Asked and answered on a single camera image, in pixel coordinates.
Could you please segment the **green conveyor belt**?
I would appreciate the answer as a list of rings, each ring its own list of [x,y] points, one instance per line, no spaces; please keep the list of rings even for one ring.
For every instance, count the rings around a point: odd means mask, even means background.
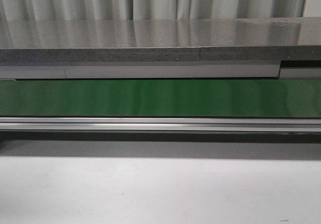
[[[319,118],[320,81],[2,81],[1,116]]]

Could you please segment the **grey stone countertop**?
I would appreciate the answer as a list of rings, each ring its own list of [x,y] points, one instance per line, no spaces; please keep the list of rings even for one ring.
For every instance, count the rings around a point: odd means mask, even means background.
[[[320,18],[1,22],[1,62],[320,60]]]

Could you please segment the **white pleated curtain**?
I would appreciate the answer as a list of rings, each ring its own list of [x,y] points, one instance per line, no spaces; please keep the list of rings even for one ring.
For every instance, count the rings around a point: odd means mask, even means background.
[[[1,0],[1,20],[300,17],[305,0]]]

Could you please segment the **aluminium conveyor frame rail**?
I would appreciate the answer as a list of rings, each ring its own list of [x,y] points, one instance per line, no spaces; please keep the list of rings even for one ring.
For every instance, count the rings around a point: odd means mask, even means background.
[[[320,118],[2,117],[1,137],[31,133],[319,135]]]

